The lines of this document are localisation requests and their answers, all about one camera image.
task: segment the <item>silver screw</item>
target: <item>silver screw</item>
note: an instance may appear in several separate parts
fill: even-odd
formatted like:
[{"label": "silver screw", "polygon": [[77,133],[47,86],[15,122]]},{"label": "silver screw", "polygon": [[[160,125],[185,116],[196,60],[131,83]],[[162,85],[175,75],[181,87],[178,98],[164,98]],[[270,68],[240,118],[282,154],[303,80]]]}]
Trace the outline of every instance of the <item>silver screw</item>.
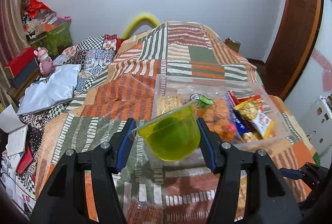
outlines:
[{"label": "silver screw", "polygon": [[103,149],[106,149],[110,146],[110,143],[109,142],[103,142],[100,144],[100,147],[103,148]]},{"label": "silver screw", "polygon": [[262,157],[266,155],[266,151],[264,149],[258,149],[257,153]]},{"label": "silver screw", "polygon": [[222,143],[221,146],[224,149],[229,149],[230,148],[230,143],[225,142],[225,143]]},{"label": "silver screw", "polygon": [[66,151],[66,155],[67,155],[67,156],[71,156],[72,154],[74,154],[74,150],[73,150],[73,149],[68,149],[68,150]]}]

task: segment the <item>yellow tube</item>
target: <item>yellow tube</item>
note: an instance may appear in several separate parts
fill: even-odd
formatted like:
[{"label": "yellow tube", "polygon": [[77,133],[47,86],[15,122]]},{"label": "yellow tube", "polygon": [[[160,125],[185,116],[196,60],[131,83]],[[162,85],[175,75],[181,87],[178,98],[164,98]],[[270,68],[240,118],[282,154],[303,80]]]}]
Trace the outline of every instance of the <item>yellow tube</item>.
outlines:
[{"label": "yellow tube", "polygon": [[122,35],[122,39],[127,39],[131,36],[131,33],[133,31],[133,29],[135,28],[135,26],[138,25],[138,23],[142,22],[142,21],[148,21],[151,23],[151,25],[155,28],[157,26],[160,26],[160,22],[158,21],[157,18],[155,18],[154,16],[150,15],[150,14],[141,14],[138,17],[136,17],[131,23],[130,25],[127,27],[127,29],[125,30],[125,32]]}]

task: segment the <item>pink pig figurine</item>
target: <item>pink pig figurine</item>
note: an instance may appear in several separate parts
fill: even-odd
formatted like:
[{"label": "pink pig figurine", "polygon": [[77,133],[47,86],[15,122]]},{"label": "pink pig figurine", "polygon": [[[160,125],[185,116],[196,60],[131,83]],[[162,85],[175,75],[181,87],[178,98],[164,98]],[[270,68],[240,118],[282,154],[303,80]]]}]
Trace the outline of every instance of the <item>pink pig figurine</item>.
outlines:
[{"label": "pink pig figurine", "polygon": [[39,68],[40,68],[40,73],[44,76],[47,77],[53,70],[53,61],[49,57],[49,52],[46,48],[38,47],[38,51],[34,51],[34,55],[38,58],[39,60]]}]

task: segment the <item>curtain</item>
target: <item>curtain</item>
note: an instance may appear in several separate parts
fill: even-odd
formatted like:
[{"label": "curtain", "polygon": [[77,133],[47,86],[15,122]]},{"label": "curtain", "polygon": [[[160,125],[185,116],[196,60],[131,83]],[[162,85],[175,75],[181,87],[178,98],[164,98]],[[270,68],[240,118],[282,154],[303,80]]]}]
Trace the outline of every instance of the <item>curtain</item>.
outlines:
[{"label": "curtain", "polygon": [[22,16],[29,0],[0,0],[0,101],[12,103],[6,91],[10,84],[4,72],[5,65],[29,46],[22,25]]}]

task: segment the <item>green jelly cup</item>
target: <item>green jelly cup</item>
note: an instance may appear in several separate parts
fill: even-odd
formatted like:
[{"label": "green jelly cup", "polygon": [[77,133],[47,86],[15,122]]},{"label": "green jelly cup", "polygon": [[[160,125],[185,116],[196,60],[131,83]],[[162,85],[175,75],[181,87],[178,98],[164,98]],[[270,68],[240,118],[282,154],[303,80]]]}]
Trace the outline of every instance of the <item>green jelly cup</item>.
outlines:
[{"label": "green jelly cup", "polygon": [[137,128],[154,154],[164,161],[179,161],[200,144],[200,130],[193,112],[194,100]]}]

